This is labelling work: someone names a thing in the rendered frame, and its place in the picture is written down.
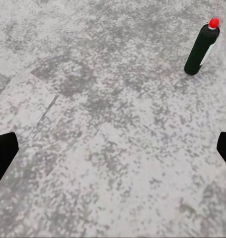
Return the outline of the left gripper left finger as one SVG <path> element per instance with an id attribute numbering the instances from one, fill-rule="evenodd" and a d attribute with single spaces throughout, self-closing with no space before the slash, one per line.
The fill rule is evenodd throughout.
<path id="1" fill-rule="evenodd" d="M 0 135 L 0 181 L 19 151 L 15 132 Z"/>

